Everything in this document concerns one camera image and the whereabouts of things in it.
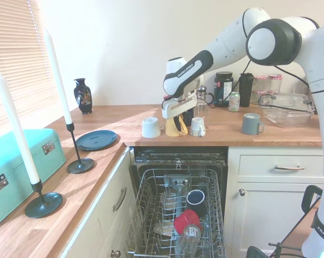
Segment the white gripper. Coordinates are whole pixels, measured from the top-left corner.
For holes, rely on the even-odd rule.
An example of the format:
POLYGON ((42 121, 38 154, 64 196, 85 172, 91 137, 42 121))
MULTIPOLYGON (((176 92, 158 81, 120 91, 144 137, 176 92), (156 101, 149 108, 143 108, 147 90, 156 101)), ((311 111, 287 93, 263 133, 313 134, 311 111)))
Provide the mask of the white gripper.
POLYGON ((173 119, 177 130, 181 131, 181 115, 197 104, 196 94, 189 94, 185 99, 170 98, 162 103, 162 117, 164 119, 173 119))

